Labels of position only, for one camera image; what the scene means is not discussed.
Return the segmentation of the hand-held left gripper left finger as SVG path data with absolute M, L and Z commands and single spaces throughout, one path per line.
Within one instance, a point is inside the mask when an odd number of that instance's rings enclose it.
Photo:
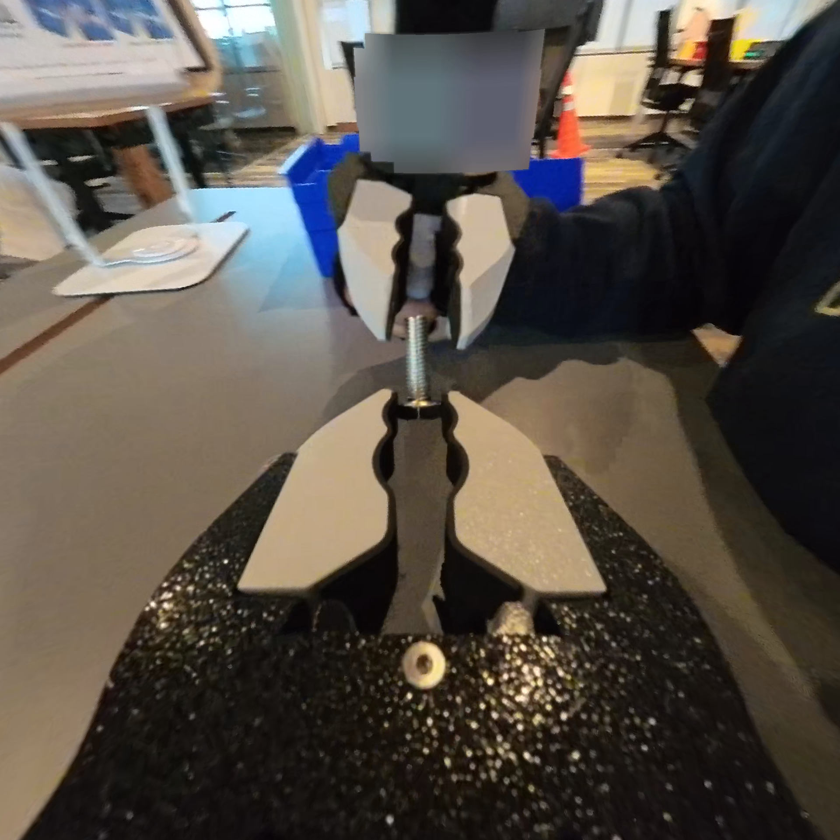
M 337 602 L 364 634 L 384 625 L 398 581 L 393 472 L 397 397 L 382 389 L 299 447 L 239 577 L 246 595 L 315 612 Z

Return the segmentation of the white document stand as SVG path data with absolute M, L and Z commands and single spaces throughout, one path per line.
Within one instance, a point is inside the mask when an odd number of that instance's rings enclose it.
M 100 298 L 197 286 L 220 267 L 249 232 L 246 224 L 233 220 L 196 221 L 186 171 L 163 108 L 146 106 L 143 112 L 162 153 L 185 223 L 134 231 L 104 252 L 98 251 L 82 233 L 23 131 L 12 122 L 2 122 L 3 138 L 23 164 L 38 198 L 68 245 L 85 263 L 54 286 L 52 291 L 57 297 Z

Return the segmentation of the silver bolt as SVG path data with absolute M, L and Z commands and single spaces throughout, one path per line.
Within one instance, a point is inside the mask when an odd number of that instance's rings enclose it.
M 432 419 L 439 415 L 439 403 L 431 394 L 427 364 L 428 318 L 414 315 L 406 320 L 406 374 L 403 408 L 409 417 Z

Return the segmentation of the printed instruction sheet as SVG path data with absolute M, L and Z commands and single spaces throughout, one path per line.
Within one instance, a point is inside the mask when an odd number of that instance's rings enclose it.
M 171 2 L 2 1 L 1 68 L 26 81 L 205 70 Z

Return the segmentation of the person's right hand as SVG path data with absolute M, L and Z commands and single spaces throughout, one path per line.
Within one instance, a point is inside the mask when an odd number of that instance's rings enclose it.
M 433 327 L 437 320 L 437 310 L 434 304 L 428 300 L 417 300 L 407 298 L 399 312 L 395 315 L 392 336 L 398 340 L 404 340 L 407 336 L 408 323 L 410 319 L 423 318 L 428 328 Z

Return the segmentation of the blue plastic bin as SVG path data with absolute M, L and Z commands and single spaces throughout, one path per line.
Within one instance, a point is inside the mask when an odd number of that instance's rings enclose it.
M 338 254 L 337 226 L 329 206 L 330 172 L 348 155 L 359 152 L 359 135 L 345 133 L 335 142 L 319 136 L 297 148 L 281 166 L 297 204 L 311 252 L 323 278 L 332 277 Z M 511 176 L 530 198 L 548 200 L 559 211 L 582 203 L 585 161 L 581 157 L 531 158 L 524 170 Z

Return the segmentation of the person's right forearm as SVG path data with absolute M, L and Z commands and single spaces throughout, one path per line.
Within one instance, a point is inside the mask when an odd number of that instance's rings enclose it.
M 559 212 L 532 199 L 491 325 L 561 340 L 643 338 L 709 323 L 737 333 L 759 294 L 722 216 L 677 178 Z

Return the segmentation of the white paper sheet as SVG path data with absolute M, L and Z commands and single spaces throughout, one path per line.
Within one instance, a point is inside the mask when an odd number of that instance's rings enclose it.
M 53 224 L 25 173 L 1 164 L 1 255 L 41 261 L 62 252 L 67 243 Z

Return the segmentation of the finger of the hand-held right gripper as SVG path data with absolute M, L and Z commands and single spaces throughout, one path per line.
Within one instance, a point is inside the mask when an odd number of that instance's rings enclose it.
M 392 337 L 400 293 L 400 258 L 412 197 L 361 178 L 338 228 L 336 284 L 345 306 L 381 342 Z
M 455 347 L 465 350 L 494 316 L 515 248 L 498 196 L 459 196 L 447 203 L 447 213 L 457 228 L 457 267 L 448 321 Z

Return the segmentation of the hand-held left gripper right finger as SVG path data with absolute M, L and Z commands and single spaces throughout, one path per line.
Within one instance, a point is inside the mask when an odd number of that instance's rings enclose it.
M 447 502 L 441 627 L 483 634 L 504 613 L 531 632 L 556 602 L 601 600 L 606 582 L 541 450 L 465 394 L 443 401 Z

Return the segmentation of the orange traffic cone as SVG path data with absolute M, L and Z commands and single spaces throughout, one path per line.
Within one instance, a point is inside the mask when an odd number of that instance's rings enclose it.
M 558 160 L 580 159 L 590 149 L 583 142 L 581 127 L 574 102 L 574 84 L 567 70 L 563 76 L 560 95 L 557 100 L 560 110 L 554 147 L 548 156 Z

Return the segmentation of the black office chair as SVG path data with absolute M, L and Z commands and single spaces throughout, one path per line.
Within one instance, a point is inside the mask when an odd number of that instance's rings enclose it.
M 672 118 L 677 115 L 683 105 L 695 97 L 694 87 L 682 80 L 688 70 L 685 68 L 678 70 L 672 64 L 671 24 L 674 15 L 675 11 L 671 8 L 658 13 L 653 64 L 640 101 L 643 111 L 650 110 L 661 114 L 662 122 L 656 131 L 622 147 L 616 153 L 619 159 L 646 151 L 649 152 L 648 161 L 653 163 L 657 154 L 664 155 L 669 152 L 677 156 L 684 155 L 689 150 L 686 142 L 668 132 Z

